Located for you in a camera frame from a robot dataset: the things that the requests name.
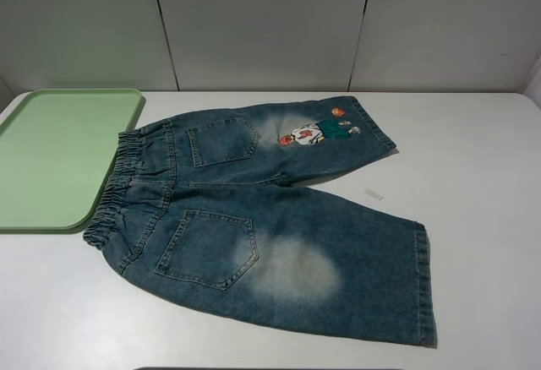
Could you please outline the light green plastic tray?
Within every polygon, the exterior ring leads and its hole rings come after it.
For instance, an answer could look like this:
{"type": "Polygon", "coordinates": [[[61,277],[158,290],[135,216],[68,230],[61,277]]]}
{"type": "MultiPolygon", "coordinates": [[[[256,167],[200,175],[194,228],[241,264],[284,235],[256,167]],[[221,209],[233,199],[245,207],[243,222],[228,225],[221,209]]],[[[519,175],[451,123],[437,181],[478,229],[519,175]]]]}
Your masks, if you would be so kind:
{"type": "Polygon", "coordinates": [[[135,89],[27,94],[1,124],[1,230],[65,232],[91,215],[144,105],[135,89]]]}

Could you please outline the clear tape strip upper right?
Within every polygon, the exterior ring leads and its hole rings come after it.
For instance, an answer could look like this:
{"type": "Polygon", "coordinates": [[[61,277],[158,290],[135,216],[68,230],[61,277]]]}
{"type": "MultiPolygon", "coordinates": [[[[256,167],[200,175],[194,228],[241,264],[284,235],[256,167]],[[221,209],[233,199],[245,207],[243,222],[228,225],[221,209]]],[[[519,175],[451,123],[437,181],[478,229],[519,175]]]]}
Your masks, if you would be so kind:
{"type": "Polygon", "coordinates": [[[371,196],[371,197],[377,199],[377,200],[382,200],[382,199],[383,199],[383,196],[381,196],[379,193],[376,193],[375,191],[373,191],[373,190],[371,190],[371,189],[369,189],[369,188],[365,188],[365,189],[364,189],[364,192],[365,192],[366,194],[368,194],[369,196],[371,196]]]}

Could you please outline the children's blue denim shorts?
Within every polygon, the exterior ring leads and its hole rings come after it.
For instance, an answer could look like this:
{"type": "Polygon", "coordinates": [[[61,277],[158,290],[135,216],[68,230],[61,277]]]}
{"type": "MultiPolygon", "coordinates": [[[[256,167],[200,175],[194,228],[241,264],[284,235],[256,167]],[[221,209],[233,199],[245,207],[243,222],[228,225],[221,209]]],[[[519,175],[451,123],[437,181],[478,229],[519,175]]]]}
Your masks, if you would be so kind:
{"type": "Polygon", "coordinates": [[[395,148],[349,95],[167,117],[119,135],[84,239],[183,307],[434,347],[425,227],[306,186],[395,148]]]}

